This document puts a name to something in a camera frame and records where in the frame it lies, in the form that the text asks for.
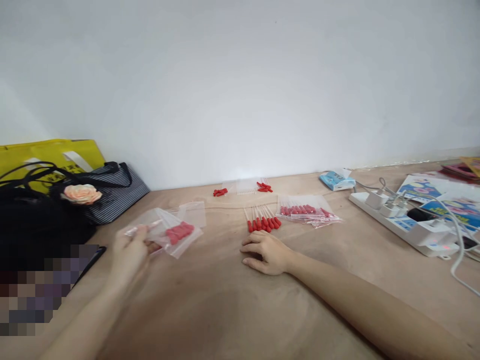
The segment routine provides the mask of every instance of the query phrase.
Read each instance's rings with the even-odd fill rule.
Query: gray striped bag
[[[101,198],[92,205],[79,205],[84,207],[85,217],[96,225],[111,223],[150,192],[142,179],[124,162],[106,162],[105,166],[92,172],[64,175],[67,179],[60,187],[52,186],[50,193],[57,188],[54,191],[58,194],[66,186],[76,184],[91,184],[102,193]]]

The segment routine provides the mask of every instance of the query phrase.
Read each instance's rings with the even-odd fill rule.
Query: fabric rose
[[[92,205],[102,197],[102,193],[90,184],[68,185],[60,197],[73,204]]]

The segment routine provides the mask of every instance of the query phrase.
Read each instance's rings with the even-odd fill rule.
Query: yellow bag
[[[52,139],[5,145],[4,148],[5,150],[0,149],[0,176],[16,167],[37,161],[52,162],[71,173],[89,173],[102,167],[105,163],[94,140]],[[30,170],[40,166],[38,164],[26,166],[1,180],[22,179]],[[48,183],[54,183],[63,178],[64,176],[60,173],[50,174],[39,179],[44,182],[32,182],[30,186],[32,189],[46,194],[50,186]]]

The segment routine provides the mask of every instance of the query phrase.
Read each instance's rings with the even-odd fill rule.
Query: beige floor
[[[405,175],[437,170],[437,163],[357,170],[365,184],[383,176],[397,189]],[[434,319],[480,354],[480,298],[450,275],[452,261],[428,258],[348,201],[317,173],[269,179],[274,193],[213,197],[219,185],[155,191],[102,227],[90,241],[108,245],[115,232],[142,212],[204,200],[207,227],[180,258],[153,259],[145,285],[125,310],[101,359],[381,359],[321,300],[289,275],[266,276],[244,265],[239,253],[248,232],[242,208],[268,204],[277,194],[322,194],[341,224],[313,229],[283,222],[274,234],[289,247],[379,286]],[[40,353],[101,288],[111,263],[97,262],[35,337],[3,338],[0,357]],[[480,289],[480,263],[465,259],[458,275]]]

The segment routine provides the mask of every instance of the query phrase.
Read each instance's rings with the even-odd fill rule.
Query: charging cable
[[[378,179],[378,181],[380,182],[380,184],[382,185],[382,187],[373,187],[373,186],[366,186],[366,185],[363,185],[361,182],[356,182],[358,185],[360,185],[362,188],[366,189],[368,191],[368,189],[371,189],[371,190],[385,190],[387,192],[389,192],[390,194],[398,197],[399,195],[389,189],[387,187],[387,183],[385,181],[385,179],[383,177],[380,177]],[[480,242],[477,241],[477,239],[475,239],[472,235],[472,233],[470,232],[470,230],[461,222],[459,222],[459,220],[457,219],[457,217],[449,210],[449,208],[441,201],[441,200],[438,200],[436,197],[434,196],[430,196],[430,195],[422,195],[422,196],[415,196],[415,197],[412,197],[412,198],[409,198],[408,200],[413,200],[413,199],[416,199],[416,198],[430,198],[432,200],[435,200],[437,202],[440,203],[440,205],[448,212],[449,214],[449,218],[451,219],[451,221],[453,222],[454,226],[455,226],[455,232],[456,232],[456,236],[457,236],[457,239],[458,239],[458,246],[460,247],[460,251],[458,253],[458,257],[457,259],[455,260],[455,262],[453,263],[453,265],[451,266],[450,268],[450,274],[453,276],[453,278],[455,280],[457,280],[460,284],[462,284],[463,286],[465,286],[467,289],[469,289],[471,292],[473,292],[475,295],[477,295],[478,297],[480,297],[480,292],[478,292],[477,290],[475,290],[473,287],[471,287],[470,285],[468,285],[466,282],[464,282],[463,280],[460,280],[459,277],[455,274],[455,272],[457,271],[457,268],[459,267],[460,263],[462,262],[462,260],[464,259],[464,255],[466,254],[466,252],[469,252],[469,251],[472,251],[473,249],[476,249],[479,245],[480,245]],[[423,210],[425,212],[427,212],[425,209],[422,209],[421,207],[418,207],[416,205],[414,205],[417,209],[420,209],[420,210]],[[465,244],[464,244],[464,239],[463,239],[463,235],[462,235],[462,231],[460,230],[460,226],[466,231],[466,233],[468,234],[468,236],[470,237],[470,239],[472,239],[473,241],[475,241],[478,245],[468,249],[468,250],[465,250]],[[480,262],[480,258],[476,258],[476,256],[472,256],[470,254],[466,254],[469,258],[473,259],[473,260],[476,260],[476,261],[479,261]]]
[[[477,295],[478,297],[480,297],[480,292],[478,292],[477,290],[475,290],[473,287],[471,287],[470,285],[468,285],[468,284],[467,284],[466,282],[464,282],[463,280],[460,280],[459,277],[455,274],[455,271],[457,271],[457,268],[459,267],[460,263],[461,263],[462,260],[464,259],[464,254],[465,254],[464,239],[463,239],[462,231],[460,230],[459,220],[458,220],[457,217],[450,211],[450,209],[443,203],[443,201],[438,200],[436,197],[430,196],[430,195],[422,195],[422,196],[412,197],[410,200],[413,200],[413,199],[416,199],[416,198],[430,198],[430,199],[433,199],[433,200],[437,201],[437,202],[448,212],[448,214],[450,215],[450,219],[452,220],[453,224],[455,225],[456,236],[457,236],[457,238],[458,238],[458,246],[460,247],[460,252],[458,253],[458,257],[456,258],[455,262],[453,263],[453,265],[452,265],[451,268],[450,268],[450,274],[451,274],[460,284],[462,284],[462,285],[465,286],[467,289],[469,289],[470,291],[472,291],[475,295]],[[467,231],[467,234],[470,235],[470,231],[469,231],[466,227],[464,227],[464,229]]]

